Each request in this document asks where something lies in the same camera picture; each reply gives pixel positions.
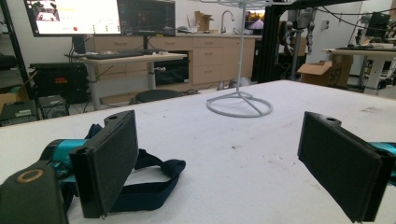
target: black frame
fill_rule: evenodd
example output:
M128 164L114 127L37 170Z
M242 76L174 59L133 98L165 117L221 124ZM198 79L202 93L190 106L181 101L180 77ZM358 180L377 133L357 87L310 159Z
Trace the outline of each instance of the black frame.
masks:
M307 7L324 7L335 4L360 2L361 0L302 0L288 6L274 5L265 9L264 29L262 32L262 52L258 59L258 73L252 79L259 83L277 80L274 75L277 53L277 36L280 16L285 10L302 9Z

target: cable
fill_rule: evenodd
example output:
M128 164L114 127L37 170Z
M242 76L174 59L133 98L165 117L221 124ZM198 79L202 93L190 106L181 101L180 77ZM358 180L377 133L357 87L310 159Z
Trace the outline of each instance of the cable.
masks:
M383 10L383 11L378 11L378 12L387 12L387 11L392 11L392 10L396 10L396 7L395 8L391 8L391 9L387 9L387 10ZM319 8L317 8L317 11L326 12L326 13L332 13L333 15L340 15L340 16L362 16L362 15L366 15L366 14L373 14L373 12L369 12L369 13L337 13L337 12L330 12L330 11L321 10Z
M329 9L327 9L326 7L323 7L324 9L326 9L327 10L327 12L329 12L330 14L332 14L331 12L330 12L330 10ZM346 23L346 24L349 24L349 25L352 25L352 26L355 26L355 27L360 27L360 28L363 28L363 29L366 29L366 27L364 27L364 26L359 26L359 25L355 25L355 24L353 24L353 23L350 23L349 21L344 21L343 19L341 19L341 18L339 18L339 17L337 17L337 16L335 16L334 14L332 14L332 16L334 16L336 19L338 19L339 21L343 21L344 23ZM370 28L370 29L372 29L372 30L377 30L377 31L387 31L387 32L392 32L393 30L384 30L384 29L377 29L377 28Z
M352 34L350 34L349 41L347 42L348 44L350 44L350 42L352 41L352 36L355 34L356 26L358 25L359 20L360 20L360 19L358 18L358 20L356 21L355 27L353 28Z

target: computer monitor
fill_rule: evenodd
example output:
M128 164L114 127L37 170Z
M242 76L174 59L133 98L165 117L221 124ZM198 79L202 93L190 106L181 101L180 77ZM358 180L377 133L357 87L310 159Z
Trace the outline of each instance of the computer monitor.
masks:
M265 10L248 10L245 12L245 29L252 30L253 34L260 34L264 28Z
M175 2L118 0L123 35L175 36Z
M369 22L369 26L367 28L366 36L385 39L389 19L390 15L386 15L380 12L373 12L372 18Z
M34 36L120 34L117 0L23 1Z

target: cardboard box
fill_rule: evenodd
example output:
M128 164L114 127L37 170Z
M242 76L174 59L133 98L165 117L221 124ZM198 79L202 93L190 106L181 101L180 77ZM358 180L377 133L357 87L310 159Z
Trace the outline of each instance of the cardboard box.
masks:
M198 25L198 31L209 31L209 23L213 21L212 15L206 15L200 11L195 11L195 21Z
M29 96L24 87L10 86L0 88L0 114L4 104L27 100L29 100Z
M332 55L331 62L305 63L297 73L301 73L301 81L319 86L346 87L352 55Z

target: cabinet drawer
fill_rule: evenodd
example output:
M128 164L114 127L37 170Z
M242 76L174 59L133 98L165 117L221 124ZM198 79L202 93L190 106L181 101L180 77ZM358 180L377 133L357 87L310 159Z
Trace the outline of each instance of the cabinet drawer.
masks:
M221 39L216 37L194 37L193 45L195 48L222 47Z
M153 37L149 43L156 49L191 50L191 37Z
M96 36L92 41L95 51L136 49L143 45L141 36Z
M220 65L207 65L207 66L194 66L192 68L192 84L203 84L210 82L217 82L221 79L221 64Z
M192 52L192 64L194 66L222 64L222 48L194 49Z

